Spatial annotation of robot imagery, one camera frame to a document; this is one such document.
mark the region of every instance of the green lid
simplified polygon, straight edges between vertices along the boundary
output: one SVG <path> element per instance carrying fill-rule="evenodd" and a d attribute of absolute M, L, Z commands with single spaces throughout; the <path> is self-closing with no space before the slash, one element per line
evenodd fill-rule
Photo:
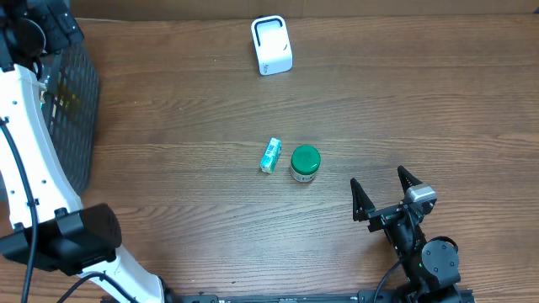
<path fill-rule="evenodd" d="M 320 153 L 312 146 L 299 146 L 292 154 L 292 168 L 299 174 L 314 174 L 320 167 Z"/>

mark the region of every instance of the white plastic box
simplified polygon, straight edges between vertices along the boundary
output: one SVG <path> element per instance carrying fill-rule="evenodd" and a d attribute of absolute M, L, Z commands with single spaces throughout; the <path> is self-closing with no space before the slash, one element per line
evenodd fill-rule
<path fill-rule="evenodd" d="M 292 48 L 285 20 L 281 16 L 255 19 L 251 32 L 262 76 L 292 69 Z"/>

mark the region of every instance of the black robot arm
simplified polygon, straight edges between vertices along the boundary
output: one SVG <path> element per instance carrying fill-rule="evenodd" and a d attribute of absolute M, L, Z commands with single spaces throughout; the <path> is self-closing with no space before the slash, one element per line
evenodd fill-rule
<path fill-rule="evenodd" d="M 63 0 L 33 2 L 0 0 L 0 70 L 15 65 L 28 68 L 40 79 L 42 56 L 81 43 L 83 32 Z"/>
<path fill-rule="evenodd" d="M 384 230 L 387 240 L 398 255 L 408 282 L 399 287 L 387 300 L 375 293 L 366 292 L 365 302 L 410 302 L 410 303 L 464 303 L 473 301 L 471 291 L 461 292 L 456 283 L 461 280 L 458 273 L 458 246 L 449 237 L 436 237 L 426 241 L 419 224 L 434 208 L 436 192 L 426 183 L 419 181 L 404 167 L 398 167 L 398 176 L 403 186 L 404 198 L 398 205 L 376 210 L 360 183 L 352 178 L 354 221 L 369 221 L 369 231 Z"/>

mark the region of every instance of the table surface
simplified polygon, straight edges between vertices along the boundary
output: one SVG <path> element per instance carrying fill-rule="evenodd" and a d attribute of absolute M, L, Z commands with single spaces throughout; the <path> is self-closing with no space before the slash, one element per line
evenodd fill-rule
<path fill-rule="evenodd" d="M 180 294 L 349 293 L 397 259 L 352 221 L 350 178 L 394 205 L 402 164 L 438 191 L 422 228 L 458 243 L 460 287 L 537 302 L 537 15 L 287 25 L 294 68 L 261 77 L 248 20 L 83 24 L 102 80 L 83 203 L 109 204 L 125 246 Z M 272 136 L 283 152 L 268 175 Z M 288 171 L 301 144 L 322 155 L 310 184 Z M 16 301 L 24 266 L 0 262 L 0 301 Z M 75 281 L 35 272 L 31 300 Z M 72 301 L 102 295 L 85 284 Z"/>

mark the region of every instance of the small bottle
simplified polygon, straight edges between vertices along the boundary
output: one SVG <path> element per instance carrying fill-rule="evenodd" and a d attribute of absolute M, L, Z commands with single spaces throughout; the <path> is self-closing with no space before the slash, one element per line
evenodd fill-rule
<path fill-rule="evenodd" d="M 290 175 L 297 182 L 309 182 L 314 179 L 320 167 L 320 153 L 313 146 L 299 146 L 292 153 Z"/>
<path fill-rule="evenodd" d="M 260 160 L 260 169 L 265 173 L 273 173 L 279 160 L 282 145 L 278 138 L 271 138 Z"/>

